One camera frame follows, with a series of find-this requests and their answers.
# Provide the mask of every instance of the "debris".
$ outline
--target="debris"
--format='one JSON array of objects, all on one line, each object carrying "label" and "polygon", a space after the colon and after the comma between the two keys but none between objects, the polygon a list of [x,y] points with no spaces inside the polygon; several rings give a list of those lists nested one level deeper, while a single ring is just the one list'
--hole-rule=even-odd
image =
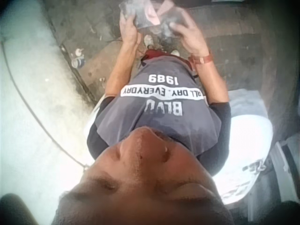
[{"label": "debris", "polygon": [[92,26],[90,26],[90,31],[91,31],[93,34],[96,33]]},{"label": "debris", "polygon": [[61,46],[60,49],[61,49],[64,53],[67,52],[64,46]]},{"label": "debris", "polygon": [[72,67],[75,69],[79,69],[79,68],[83,67],[85,64],[84,56],[80,56],[75,59],[72,59],[71,64],[72,64]]},{"label": "debris", "polygon": [[77,48],[76,50],[75,50],[75,55],[76,56],[81,56],[82,55],[82,51],[83,51],[83,48],[82,49],[80,49],[80,48]]}]

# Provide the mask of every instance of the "shirt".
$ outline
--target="shirt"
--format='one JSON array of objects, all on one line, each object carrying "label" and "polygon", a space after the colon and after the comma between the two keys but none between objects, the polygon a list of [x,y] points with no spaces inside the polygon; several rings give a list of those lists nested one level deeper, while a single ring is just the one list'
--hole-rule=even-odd
[{"label": "shirt", "polygon": [[179,59],[161,56],[144,63],[116,98],[100,105],[88,137],[92,156],[149,126],[182,143],[214,175],[228,157],[229,104],[208,107],[192,71]]}]

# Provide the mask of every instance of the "gray t-shirt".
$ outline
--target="gray t-shirt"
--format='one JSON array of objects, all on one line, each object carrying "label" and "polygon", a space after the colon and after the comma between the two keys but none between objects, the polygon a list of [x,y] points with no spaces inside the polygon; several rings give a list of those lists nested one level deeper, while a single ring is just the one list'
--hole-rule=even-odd
[{"label": "gray t-shirt", "polygon": [[96,118],[100,137],[112,146],[134,129],[148,126],[182,143],[195,156],[214,146],[221,121],[206,105],[189,67],[171,56],[144,63]]}]

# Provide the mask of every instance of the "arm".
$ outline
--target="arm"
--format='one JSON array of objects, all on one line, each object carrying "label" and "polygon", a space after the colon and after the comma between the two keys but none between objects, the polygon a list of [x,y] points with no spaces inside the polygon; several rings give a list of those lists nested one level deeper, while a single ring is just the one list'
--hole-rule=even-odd
[{"label": "arm", "polygon": [[[199,57],[208,56],[210,52],[202,32],[191,16],[185,10],[180,10],[187,26],[170,23],[170,27],[181,34],[182,45],[189,53]],[[209,104],[229,102],[226,83],[213,62],[196,64],[195,69],[203,84]]]},{"label": "arm", "polygon": [[222,122],[220,135],[217,144],[197,156],[197,159],[210,175],[214,176],[223,168],[229,155],[231,112],[229,103],[211,104],[210,108]]},{"label": "arm", "polygon": [[116,65],[106,84],[105,96],[116,96],[121,89],[129,82],[131,69],[135,61],[135,54],[142,35],[137,32],[133,20],[135,16],[130,16],[125,20],[124,15],[120,14],[120,31],[123,44],[117,57]]}]

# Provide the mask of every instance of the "nose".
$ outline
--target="nose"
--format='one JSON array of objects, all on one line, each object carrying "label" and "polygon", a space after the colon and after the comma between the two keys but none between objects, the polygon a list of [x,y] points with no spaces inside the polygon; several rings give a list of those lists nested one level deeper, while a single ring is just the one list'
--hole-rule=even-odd
[{"label": "nose", "polygon": [[126,164],[157,165],[168,160],[168,141],[149,127],[132,131],[120,146],[120,158]]}]

